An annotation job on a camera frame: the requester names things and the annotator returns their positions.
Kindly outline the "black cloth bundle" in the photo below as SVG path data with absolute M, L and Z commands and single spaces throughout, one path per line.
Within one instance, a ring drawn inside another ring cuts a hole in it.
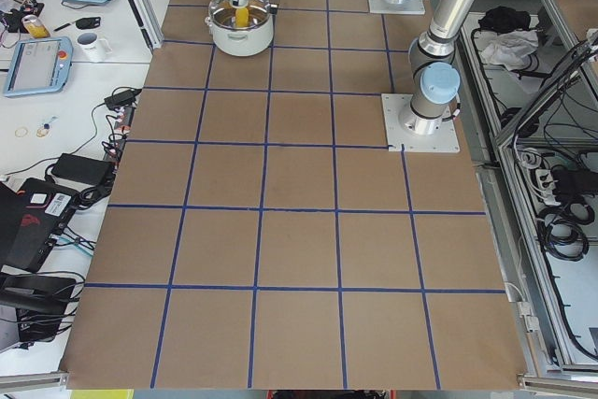
M 482 30 L 506 34 L 516 30 L 529 30 L 531 16 L 527 11 L 499 6 L 488 10 L 478 24 Z

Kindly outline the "black laptop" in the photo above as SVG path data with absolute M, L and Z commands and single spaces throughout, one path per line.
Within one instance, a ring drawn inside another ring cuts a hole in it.
M 1 264 L 38 271 L 73 217 L 78 191 L 28 178 L 17 191 L 1 187 Z

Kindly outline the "blue teach pendant near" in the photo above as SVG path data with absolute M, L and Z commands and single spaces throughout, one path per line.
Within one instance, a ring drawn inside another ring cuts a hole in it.
M 67 82 L 72 56 L 68 37 L 20 40 L 7 72 L 4 96 L 59 92 Z

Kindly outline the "black power brick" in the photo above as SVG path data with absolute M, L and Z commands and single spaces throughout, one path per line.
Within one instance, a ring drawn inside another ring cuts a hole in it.
M 114 163 L 63 153 L 53 165 L 51 173 L 90 186 L 107 186 L 114 181 Z

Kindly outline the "black power adapter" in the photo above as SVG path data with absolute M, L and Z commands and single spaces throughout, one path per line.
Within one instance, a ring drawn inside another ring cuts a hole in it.
M 118 93 L 113 93 L 104 99 L 104 104 L 109 110 L 131 106 L 141 94 L 141 89 L 128 88 Z

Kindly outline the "glass pot lid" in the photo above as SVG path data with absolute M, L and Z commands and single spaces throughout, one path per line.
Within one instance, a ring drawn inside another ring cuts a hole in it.
M 239 7 L 249 9 L 249 27 L 235 28 L 235 10 Z M 234 31 L 247 31 L 259 28 L 266 24 L 270 18 L 269 0 L 240 0 L 239 6 L 233 6 L 230 0 L 212 0 L 209 4 L 208 14 L 212 24 Z

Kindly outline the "pale green steel pot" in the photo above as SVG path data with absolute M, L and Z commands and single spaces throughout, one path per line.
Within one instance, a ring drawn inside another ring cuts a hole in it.
M 271 13 L 265 25 L 247 31 L 228 30 L 212 24 L 209 14 L 205 22 L 216 46 L 233 56 L 247 57 L 258 54 L 270 45 L 274 36 L 274 21 Z

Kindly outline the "white mug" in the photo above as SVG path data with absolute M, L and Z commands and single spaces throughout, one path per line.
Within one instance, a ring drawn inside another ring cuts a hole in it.
M 105 61 L 112 53 L 108 40 L 96 33 L 84 33 L 77 38 L 78 46 L 92 63 Z

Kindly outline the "white cloth bundle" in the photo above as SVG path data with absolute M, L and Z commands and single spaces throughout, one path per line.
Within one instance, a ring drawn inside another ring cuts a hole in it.
M 536 31 L 513 31 L 492 38 L 480 58 L 483 64 L 502 65 L 507 70 L 523 69 L 538 47 Z

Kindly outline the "yellow corn cob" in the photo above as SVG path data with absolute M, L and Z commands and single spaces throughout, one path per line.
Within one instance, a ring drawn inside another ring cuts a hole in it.
M 249 27 L 250 15 L 247 7 L 239 7 L 235 10 L 235 28 L 244 29 Z

